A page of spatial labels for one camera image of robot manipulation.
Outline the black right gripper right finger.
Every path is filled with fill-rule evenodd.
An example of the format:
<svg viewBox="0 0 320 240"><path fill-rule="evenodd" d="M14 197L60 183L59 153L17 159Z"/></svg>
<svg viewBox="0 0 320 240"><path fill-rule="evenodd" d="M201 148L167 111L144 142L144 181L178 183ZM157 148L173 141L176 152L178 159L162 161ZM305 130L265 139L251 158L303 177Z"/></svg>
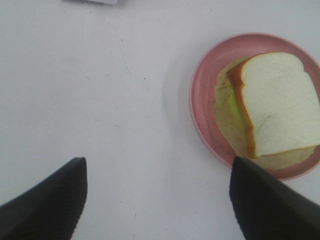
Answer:
<svg viewBox="0 0 320 240"><path fill-rule="evenodd" d="M320 238L320 206L247 158L234 158L229 196L247 240Z"/></svg>

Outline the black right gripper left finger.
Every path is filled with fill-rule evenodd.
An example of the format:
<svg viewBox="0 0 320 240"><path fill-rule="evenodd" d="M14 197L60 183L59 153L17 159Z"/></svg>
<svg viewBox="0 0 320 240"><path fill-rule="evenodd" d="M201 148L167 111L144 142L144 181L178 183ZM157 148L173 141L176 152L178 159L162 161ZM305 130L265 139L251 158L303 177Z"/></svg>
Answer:
<svg viewBox="0 0 320 240"><path fill-rule="evenodd" d="M69 240L88 194L87 162L75 157L0 207L2 240Z"/></svg>

